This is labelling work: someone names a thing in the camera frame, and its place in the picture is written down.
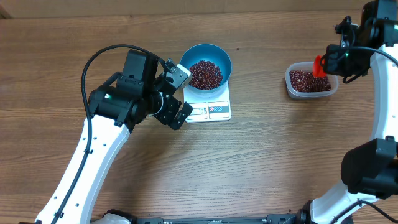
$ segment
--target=red bean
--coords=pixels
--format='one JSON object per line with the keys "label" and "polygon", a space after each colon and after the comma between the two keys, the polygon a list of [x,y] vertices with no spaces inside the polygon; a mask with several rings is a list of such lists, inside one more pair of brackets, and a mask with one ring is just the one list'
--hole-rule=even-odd
{"label": "red bean", "polygon": [[200,90],[212,90],[220,86],[223,81],[220,68],[211,62],[200,61],[192,65],[189,70],[192,72],[191,86]]}
{"label": "red bean", "polygon": [[331,85],[328,77],[315,78],[312,72],[290,71],[290,82],[295,91],[301,93],[315,93],[330,91]]}

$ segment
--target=wooden table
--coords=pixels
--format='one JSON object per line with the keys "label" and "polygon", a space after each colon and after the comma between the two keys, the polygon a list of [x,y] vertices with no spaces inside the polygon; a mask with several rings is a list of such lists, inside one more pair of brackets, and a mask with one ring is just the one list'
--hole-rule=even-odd
{"label": "wooden table", "polygon": [[[340,180],[343,156],[371,133],[372,75],[319,100],[292,100],[285,88],[290,64],[338,43],[333,25],[345,15],[359,22],[361,11],[1,20],[0,222],[33,221],[53,194],[85,118],[81,71],[113,44],[176,62],[195,44],[224,48],[233,61],[233,118],[179,131],[153,118],[136,126],[93,218],[111,208],[164,218],[295,213]],[[94,61],[88,92],[123,69],[126,52]],[[398,217],[395,199],[377,205]],[[354,219],[388,223],[370,208]]]}

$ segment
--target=plastic container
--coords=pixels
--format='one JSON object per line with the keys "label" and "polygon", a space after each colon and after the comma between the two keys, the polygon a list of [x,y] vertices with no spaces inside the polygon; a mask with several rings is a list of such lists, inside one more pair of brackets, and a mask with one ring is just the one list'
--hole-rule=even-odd
{"label": "plastic container", "polygon": [[201,60],[215,63],[221,70],[223,80],[221,81],[219,87],[212,90],[199,90],[191,85],[188,85],[187,88],[189,88],[191,91],[201,94],[214,93],[220,89],[225,89],[226,83],[231,77],[232,72],[232,61],[225,50],[214,44],[198,44],[191,47],[184,53],[180,64],[189,69],[192,65],[200,62]]}
{"label": "plastic container", "polygon": [[292,82],[290,81],[290,71],[292,70],[300,70],[304,72],[312,72],[313,69],[313,62],[300,62],[300,63],[295,63],[291,65],[287,70],[286,70],[286,87],[287,87],[287,93],[289,96],[293,99],[314,99],[314,98],[321,98],[324,96],[330,96],[334,93],[336,93],[338,89],[338,77],[336,75],[328,75],[331,90],[330,91],[323,91],[323,92],[318,92],[318,93],[301,93],[298,91],[295,91],[292,86]]}

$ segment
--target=scale platform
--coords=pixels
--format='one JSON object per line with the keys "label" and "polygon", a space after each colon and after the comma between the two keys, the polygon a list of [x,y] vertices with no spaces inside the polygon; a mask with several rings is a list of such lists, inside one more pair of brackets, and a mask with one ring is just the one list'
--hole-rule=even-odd
{"label": "scale platform", "polygon": [[187,123],[229,121],[231,119],[231,101],[228,82],[213,93],[201,93],[192,86],[184,88],[184,101],[193,111],[186,118]]}

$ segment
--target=blue bowl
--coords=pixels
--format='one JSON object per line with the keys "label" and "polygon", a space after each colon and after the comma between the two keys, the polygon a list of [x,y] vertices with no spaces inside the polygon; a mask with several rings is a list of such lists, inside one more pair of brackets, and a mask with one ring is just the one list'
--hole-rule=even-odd
{"label": "blue bowl", "polygon": [[221,47],[213,44],[198,44],[188,49],[181,58],[180,64],[189,69],[201,60],[215,63],[221,70],[223,80],[220,86],[212,90],[199,90],[189,85],[190,88],[201,93],[212,93],[219,90],[229,80],[232,72],[232,61]]}

